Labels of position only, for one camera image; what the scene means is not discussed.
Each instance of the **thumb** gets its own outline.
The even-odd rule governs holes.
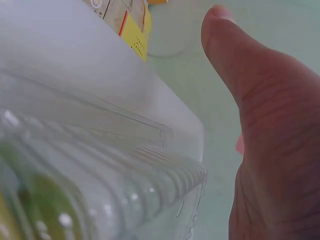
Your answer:
[[[310,106],[320,107],[319,76],[296,59],[251,38],[235,24],[227,8],[215,5],[207,12],[201,41],[239,107],[245,143],[246,128],[253,125],[256,129],[250,132],[263,136],[283,126],[297,127],[293,122],[287,124],[293,116],[304,121],[310,115],[315,120]]]

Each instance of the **clear plastic container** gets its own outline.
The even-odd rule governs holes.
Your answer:
[[[3,223],[7,233],[191,236],[207,174],[200,162],[166,150],[170,128],[9,72],[0,73],[0,84],[0,206],[14,219]]]

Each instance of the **red stripe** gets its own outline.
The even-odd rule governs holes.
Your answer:
[[[124,26],[125,26],[125,23],[126,23],[126,20],[127,20],[127,15],[128,15],[128,11],[126,10],[125,13],[124,13],[124,18],[123,18],[121,27],[120,27],[119,36],[122,35],[122,31],[124,30]]]

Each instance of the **white surface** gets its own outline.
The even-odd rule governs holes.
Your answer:
[[[198,118],[84,2],[0,0],[0,29],[1,69],[166,125],[202,159]]]

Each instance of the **hand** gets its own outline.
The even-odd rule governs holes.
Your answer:
[[[245,145],[229,239],[320,239],[320,77],[234,22],[216,5],[201,32],[239,107]]]

